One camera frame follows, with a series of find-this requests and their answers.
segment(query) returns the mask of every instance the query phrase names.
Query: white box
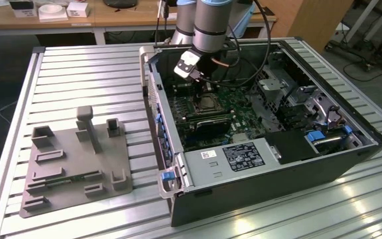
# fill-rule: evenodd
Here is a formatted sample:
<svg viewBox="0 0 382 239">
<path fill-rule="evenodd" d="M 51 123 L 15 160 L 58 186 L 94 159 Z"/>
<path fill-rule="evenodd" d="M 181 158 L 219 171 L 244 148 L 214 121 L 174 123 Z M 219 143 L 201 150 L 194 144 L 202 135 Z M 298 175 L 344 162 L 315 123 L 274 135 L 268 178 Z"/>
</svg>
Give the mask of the white box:
<svg viewBox="0 0 382 239">
<path fill-rule="evenodd" d="M 70 2 L 66 8 L 66 14 L 70 17 L 87 17 L 89 6 L 85 2 Z"/>
<path fill-rule="evenodd" d="M 59 5 L 46 4 L 38 8 L 38 21 L 51 22 L 51 21 L 66 21 L 69 20 L 65 8 Z"/>
<path fill-rule="evenodd" d="M 31 1 L 10 1 L 9 4 L 15 17 L 37 16 L 35 4 Z"/>
<path fill-rule="evenodd" d="M 335 32 L 330 38 L 330 40 L 334 40 L 336 42 L 340 42 L 348 32 L 350 28 L 343 25 L 342 23 L 338 23 L 338 26 L 335 28 Z"/>
</svg>

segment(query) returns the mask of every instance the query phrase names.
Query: metal rack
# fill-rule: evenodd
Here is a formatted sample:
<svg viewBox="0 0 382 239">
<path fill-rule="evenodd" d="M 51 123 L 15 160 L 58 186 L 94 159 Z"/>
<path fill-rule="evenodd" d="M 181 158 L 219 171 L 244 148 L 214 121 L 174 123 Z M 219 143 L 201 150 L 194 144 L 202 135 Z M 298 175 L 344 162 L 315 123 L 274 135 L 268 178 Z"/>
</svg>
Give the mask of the metal rack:
<svg viewBox="0 0 382 239">
<path fill-rule="evenodd" d="M 310 46 L 283 38 L 382 133 L 382 110 Z M 382 152 L 332 183 L 177 228 L 157 188 L 157 163 L 143 108 L 142 44 L 35 49 L 0 160 L 0 238 L 359 238 L 382 236 Z M 75 127 L 74 108 L 93 123 L 125 123 L 133 192 L 22 219 L 30 130 Z"/>
</svg>

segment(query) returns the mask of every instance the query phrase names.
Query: blue latch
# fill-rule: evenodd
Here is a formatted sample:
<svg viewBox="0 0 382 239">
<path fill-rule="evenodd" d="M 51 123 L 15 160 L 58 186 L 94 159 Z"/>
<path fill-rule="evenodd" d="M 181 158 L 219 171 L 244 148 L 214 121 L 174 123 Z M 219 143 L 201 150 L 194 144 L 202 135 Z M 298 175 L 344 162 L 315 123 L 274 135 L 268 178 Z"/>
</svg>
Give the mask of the blue latch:
<svg viewBox="0 0 382 239">
<path fill-rule="evenodd" d="M 157 114 L 157 117 L 155 117 L 155 122 L 159 122 L 159 119 L 162 118 L 162 114 L 161 113 L 158 113 Z"/>
<path fill-rule="evenodd" d="M 315 141 L 315 140 L 319 140 L 319 139 L 323 139 L 324 138 L 324 135 L 322 134 L 320 131 L 311 131 L 307 133 L 307 138 L 310 140 L 310 142 Z"/>
<path fill-rule="evenodd" d="M 175 178 L 175 173 L 174 172 L 162 172 L 162 181 L 167 182 L 174 180 Z"/>
<path fill-rule="evenodd" d="M 350 134 L 351 131 L 352 131 L 351 128 L 347 125 L 344 126 L 343 130 L 344 130 L 346 134 Z"/>
</svg>

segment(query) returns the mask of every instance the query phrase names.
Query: gray fixture plate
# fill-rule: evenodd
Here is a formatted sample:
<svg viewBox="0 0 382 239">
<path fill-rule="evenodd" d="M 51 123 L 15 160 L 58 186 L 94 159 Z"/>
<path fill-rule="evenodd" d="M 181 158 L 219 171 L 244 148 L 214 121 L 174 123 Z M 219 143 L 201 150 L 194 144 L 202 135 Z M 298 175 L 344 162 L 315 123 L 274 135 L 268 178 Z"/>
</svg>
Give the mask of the gray fixture plate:
<svg viewBox="0 0 382 239">
<path fill-rule="evenodd" d="M 102 148 L 98 154 L 94 154 L 89 139 L 78 141 L 75 133 L 79 130 L 75 128 L 53 132 L 54 136 L 47 137 L 53 146 L 38 149 L 34 144 L 31 145 L 19 210 L 22 218 L 131 192 L 126 138 L 121 122 L 118 129 L 119 136 L 109 137 L 106 124 L 94 125 Z M 37 159 L 42 160 L 35 161 L 35 156 L 43 152 L 53 152 L 54 158 L 46 159 L 47 157 L 38 156 Z M 61 185 L 53 183 L 47 188 L 30 190 L 33 187 L 29 187 L 29 184 L 38 183 L 37 179 L 41 177 L 49 177 L 46 181 L 58 181 L 74 175 L 77 176 L 73 182 L 62 180 Z"/>
</svg>

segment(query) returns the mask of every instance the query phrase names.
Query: robotic arm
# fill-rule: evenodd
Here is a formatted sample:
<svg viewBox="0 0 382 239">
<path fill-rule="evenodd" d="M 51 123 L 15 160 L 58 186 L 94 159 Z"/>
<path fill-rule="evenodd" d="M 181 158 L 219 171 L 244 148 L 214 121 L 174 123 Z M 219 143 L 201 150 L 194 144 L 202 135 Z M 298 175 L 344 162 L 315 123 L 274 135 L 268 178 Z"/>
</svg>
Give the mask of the robotic arm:
<svg viewBox="0 0 382 239">
<path fill-rule="evenodd" d="M 256 0 L 178 0 L 177 30 L 171 44 L 191 43 L 191 48 L 181 55 L 174 72 L 187 81 L 193 83 L 205 81 L 209 84 L 234 87 L 213 82 L 210 76 L 219 65 L 231 67 L 238 63 L 239 57 L 234 64 L 223 64 L 219 62 L 219 54 L 224 45 L 227 27 L 230 35 L 234 36 L 234 33 L 238 33 L 238 37 L 240 37 L 243 34 L 254 10 L 251 1 L 254 1 L 255 6 L 260 10 L 268 32 L 266 14 Z M 242 84 L 260 72 L 267 53 L 268 50 L 259 69 Z"/>
<path fill-rule="evenodd" d="M 193 81 L 201 74 L 209 77 L 217 68 L 211 58 L 218 57 L 223 46 L 232 0 L 197 0 L 195 3 L 189 2 L 186 5 L 181 5 L 181 3 L 179 1 L 173 43 L 177 44 L 178 39 L 183 39 L 183 43 L 189 43 L 191 38 L 191 48 L 181 55 L 174 72 L 183 79 Z M 194 4 L 195 13 L 194 19 L 191 19 L 189 16 L 191 13 L 185 8 L 191 8 Z"/>
</svg>

